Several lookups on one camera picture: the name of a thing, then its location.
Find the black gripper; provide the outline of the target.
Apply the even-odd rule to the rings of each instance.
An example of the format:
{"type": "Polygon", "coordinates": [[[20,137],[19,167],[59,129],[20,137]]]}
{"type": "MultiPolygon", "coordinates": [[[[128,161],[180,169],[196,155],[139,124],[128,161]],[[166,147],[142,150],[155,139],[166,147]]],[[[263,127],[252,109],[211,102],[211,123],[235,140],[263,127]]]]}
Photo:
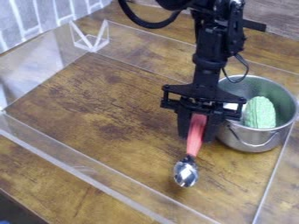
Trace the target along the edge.
{"type": "Polygon", "coordinates": [[[180,138],[188,136],[192,112],[206,115],[203,142],[214,141],[223,119],[238,121],[247,100],[219,87],[220,73],[231,83],[242,82],[247,74],[234,80],[226,72],[227,60],[211,61],[192,55],[195,72],[192,82],[184,85],[163,85],[160,107],[172,109],[178,114],[178,133],[180,138]]]}

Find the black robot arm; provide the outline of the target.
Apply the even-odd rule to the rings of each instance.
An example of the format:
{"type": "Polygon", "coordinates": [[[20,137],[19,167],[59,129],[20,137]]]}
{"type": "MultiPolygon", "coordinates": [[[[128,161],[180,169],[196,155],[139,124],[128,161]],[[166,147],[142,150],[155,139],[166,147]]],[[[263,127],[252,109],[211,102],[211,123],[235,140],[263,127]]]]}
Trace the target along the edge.
{"type": "Polygon", "coordinates": [[[239,120],[247,100],[219,87],[228,58],[240,59],[246,36],[243,32],[244,0],[188,0],[164,3],[168,10],[188,8],[195,24],[196,50],[192,55],[192,81],[184,85],[164,85],[162,107],[178,115],[178,132],[187,137],[192,115],[206,118],[202,141],[215,139],[219,126],[239,120]]]}

